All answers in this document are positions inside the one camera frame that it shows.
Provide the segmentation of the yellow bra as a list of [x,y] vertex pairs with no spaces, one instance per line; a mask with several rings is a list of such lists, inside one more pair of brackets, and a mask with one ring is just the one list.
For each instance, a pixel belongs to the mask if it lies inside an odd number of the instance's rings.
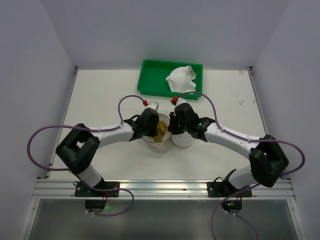
[[167,125],[164,121],[160,120],[157,124],[156,135],[153,137],[155,143],[160,143],[163,141],[165,134],[167,132]]

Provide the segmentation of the white bra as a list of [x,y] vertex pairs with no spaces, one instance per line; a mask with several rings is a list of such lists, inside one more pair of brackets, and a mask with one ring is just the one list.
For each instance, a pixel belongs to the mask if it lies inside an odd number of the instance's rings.
[[169,88],[172,92],[185,93],[196,90],[196,73],[190,65],[181,66],[174,69],[166,78]]

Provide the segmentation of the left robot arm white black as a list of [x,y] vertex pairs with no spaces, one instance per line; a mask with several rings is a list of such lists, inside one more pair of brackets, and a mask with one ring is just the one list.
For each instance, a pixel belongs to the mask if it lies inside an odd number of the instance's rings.
[[89,129],[77,124],[57,146],[55,153],[69,171],[92,190],[106,189],[103,177],[91,162],[99,148],[121,142],[131,142],[143,136],[153,137],[159,122],[158,105],[148,104],[141,114],[109,129]]

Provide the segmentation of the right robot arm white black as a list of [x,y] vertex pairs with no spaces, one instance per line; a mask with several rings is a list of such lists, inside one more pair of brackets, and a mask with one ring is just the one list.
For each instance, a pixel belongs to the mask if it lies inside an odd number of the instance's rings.
[[289,165],[288,158],[271,135],[258,138],[238,132],[228,134],[214,119],[199,117],[186,102],[177,103],[169,116],[169,132],[173,136],[187,133],[193,139],[223,146],[249,160],[249,166],[231,170],[221,182],[214,180],[212,188],[219,195],[231,195],[254,184],[271,188]]

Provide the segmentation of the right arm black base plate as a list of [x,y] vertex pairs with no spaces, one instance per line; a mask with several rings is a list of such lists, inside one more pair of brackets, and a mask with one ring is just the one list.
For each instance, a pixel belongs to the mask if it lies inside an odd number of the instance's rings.
[[230,183],[225,183],[223,181],[209,181],[206,183],[206,187],[209,198],[225,198],[232,194],[238,193],[249,186],[236,189]]

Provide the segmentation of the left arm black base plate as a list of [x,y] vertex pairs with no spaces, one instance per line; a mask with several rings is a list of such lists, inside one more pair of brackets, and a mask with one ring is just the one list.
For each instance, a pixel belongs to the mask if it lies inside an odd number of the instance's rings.
[[75,197],[84,198],[117,198],[119,196],[120,183],[118,181],[101,181],[96,186],[88,187],[82,181],[74,182]]

